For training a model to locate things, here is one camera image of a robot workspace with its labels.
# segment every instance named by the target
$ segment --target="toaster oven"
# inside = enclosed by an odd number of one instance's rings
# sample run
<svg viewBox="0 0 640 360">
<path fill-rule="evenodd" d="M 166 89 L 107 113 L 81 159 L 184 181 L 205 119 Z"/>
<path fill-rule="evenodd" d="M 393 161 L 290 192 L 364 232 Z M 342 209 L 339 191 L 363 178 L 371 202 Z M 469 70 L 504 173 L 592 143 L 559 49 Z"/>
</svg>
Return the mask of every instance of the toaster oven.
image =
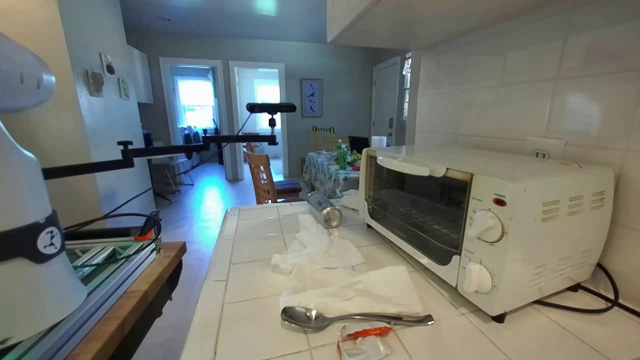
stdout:
<svg viewBox="0 0 640 360">
<path fill-rule="evenodd" d="M 366 149 L 367 224 L 495 321 L 584 281 L 604 246 L 607 167 L 462 147 Z"/>
</svg>

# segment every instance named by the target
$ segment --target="white tile countertop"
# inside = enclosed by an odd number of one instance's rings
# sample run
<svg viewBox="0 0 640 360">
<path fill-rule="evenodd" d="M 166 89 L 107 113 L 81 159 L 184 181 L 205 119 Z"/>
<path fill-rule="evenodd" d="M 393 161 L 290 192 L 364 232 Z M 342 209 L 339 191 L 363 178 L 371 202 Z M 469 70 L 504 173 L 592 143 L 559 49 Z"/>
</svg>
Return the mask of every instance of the white tile countertop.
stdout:
<svg viewBox="0 0 640 360">
<path fill-rule="evenodd" d="M 271 271 L 271 257 L 285 252 L 299 230 L 297 215 L 307 203 L 229 209 L 218 236 L 182 360 L 332 360 L 344 323 L 316 334 L 292 332 L 280 321 L 286 276 Z M 640 320 L 614 309 L 602 315 L 524 306 L 504 324 L 467 301 L 409 255 L 381 238 L 342 208 L 343 222 L 331 229 L 358 248 L 367 272 L 390 265 L 410 271 L 420 301 L 435 323 L 396 327 L 384 341 L 388 360 L 442 359 L 640 359 Z M 583 291 L 563 292 L 549 301 L 579 307 L 604 303 Z"/>
</svg>

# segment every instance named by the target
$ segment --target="electrical outlet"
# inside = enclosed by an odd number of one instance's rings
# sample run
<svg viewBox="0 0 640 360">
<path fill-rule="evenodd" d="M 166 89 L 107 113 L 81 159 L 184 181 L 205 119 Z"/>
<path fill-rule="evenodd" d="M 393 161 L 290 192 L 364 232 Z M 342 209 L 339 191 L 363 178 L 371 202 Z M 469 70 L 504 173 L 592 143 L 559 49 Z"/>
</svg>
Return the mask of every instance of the electrical outlet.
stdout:
<svg viewBox="0 0 640 360">
<path fill-rule="evenodd" d="M 565 139 L 540 136 L 527 137 L 527 154 L 534 158 L 561 160 L 564 156 L 565 147 Z"/>
</svg>

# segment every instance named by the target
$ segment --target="spoon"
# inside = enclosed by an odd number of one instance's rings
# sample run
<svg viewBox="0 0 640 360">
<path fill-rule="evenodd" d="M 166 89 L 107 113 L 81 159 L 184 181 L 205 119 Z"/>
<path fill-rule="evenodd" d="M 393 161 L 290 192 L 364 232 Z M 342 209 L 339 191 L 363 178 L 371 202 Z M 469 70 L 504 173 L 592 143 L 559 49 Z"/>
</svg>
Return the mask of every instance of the spoon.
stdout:
<svg viewBox="0 0 640 360">
<path fill-rule="evenodd" d="M 391 325 L 425 326 L 433 323 L 433 316 L 401 316 L 372 313 L 348 314 L 333 318 L 322 315 L 316 310 L 302 306 L 286 306 L 280 312 L 282 321 L 311 331 L 321 331 L 334 322 L 342 320 L 379 320 Z"/>
</svg>

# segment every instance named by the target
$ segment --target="green bottle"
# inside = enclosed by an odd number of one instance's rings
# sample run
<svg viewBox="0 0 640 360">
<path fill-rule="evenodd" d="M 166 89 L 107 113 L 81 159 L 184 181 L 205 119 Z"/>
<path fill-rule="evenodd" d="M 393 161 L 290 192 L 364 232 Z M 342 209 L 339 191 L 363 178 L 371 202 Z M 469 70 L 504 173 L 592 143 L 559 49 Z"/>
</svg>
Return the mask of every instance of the green bottle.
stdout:
<svg viewBox="0 0 640 360">
<path fill-rule="evenodd" d="M 349 154 L 347 153 L 347 145 L 342 144 L 340 151 L 338 151 L 338 164 L 340 165 L 340 170 L 347 170 L 347 157 Z"/>
</svg>

